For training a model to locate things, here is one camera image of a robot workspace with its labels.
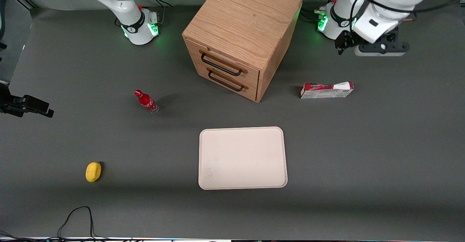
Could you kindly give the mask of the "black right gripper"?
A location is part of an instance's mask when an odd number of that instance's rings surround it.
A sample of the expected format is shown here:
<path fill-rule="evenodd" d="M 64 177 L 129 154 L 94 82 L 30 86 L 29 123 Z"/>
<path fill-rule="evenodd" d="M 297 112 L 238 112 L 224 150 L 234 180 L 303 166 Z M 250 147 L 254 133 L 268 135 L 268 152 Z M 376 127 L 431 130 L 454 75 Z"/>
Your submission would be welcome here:
<path fill-rule="evenodd" d="M 14 97 L 11 95 L 9 87 L 0 85 L 0 112 L 11 114 L 12 116 L 23 117 L 25 113 L 37 113 L 48 118 L 52 118 L 54 111 L 49 108 L 49 103 L 30 95 Z"/>

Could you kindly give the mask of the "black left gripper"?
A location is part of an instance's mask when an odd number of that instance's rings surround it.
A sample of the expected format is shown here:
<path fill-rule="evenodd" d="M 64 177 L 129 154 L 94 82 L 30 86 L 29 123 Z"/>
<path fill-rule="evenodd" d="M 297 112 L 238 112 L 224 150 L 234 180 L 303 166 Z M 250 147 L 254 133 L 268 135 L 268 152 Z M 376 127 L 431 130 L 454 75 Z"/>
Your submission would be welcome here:
<path fill-rule="evenodd" d="M 345 50 L 355 47 L 363 42 L 365 42 L 365 40 L 354 31 L 344 31 L 343 36 L 338 36 L 335 39 L 335 48 L 337 49 L 338 55 L 341 56 Z"/>

